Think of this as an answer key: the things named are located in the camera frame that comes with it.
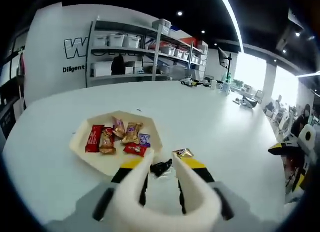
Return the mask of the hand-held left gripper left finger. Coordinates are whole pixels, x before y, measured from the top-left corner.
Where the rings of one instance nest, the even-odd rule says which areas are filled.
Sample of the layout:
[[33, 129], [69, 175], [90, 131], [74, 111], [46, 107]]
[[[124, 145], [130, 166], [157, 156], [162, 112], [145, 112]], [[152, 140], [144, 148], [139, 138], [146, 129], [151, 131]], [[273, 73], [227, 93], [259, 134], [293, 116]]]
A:
[[140, 197], [149, 173], [144, 158], [118, 185], [102, 183], [76, 203], [75, 212], [46, 225], [48, 232], [149, 232]]

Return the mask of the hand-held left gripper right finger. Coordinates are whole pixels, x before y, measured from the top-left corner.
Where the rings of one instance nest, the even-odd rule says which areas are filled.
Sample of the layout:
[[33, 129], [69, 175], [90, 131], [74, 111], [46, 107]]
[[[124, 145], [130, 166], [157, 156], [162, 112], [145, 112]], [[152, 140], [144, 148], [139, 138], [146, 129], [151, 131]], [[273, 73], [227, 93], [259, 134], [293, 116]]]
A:
[[273, 223], [262, 221], [255, 216], [250, 205], [223, 182], [216, 181], [207, 167], [192, 157], [181, 157], [180, 160], [188, 165], [211, 189], [221, 202], [221, 212], [217, 220], [215, 232], [271, 232]]

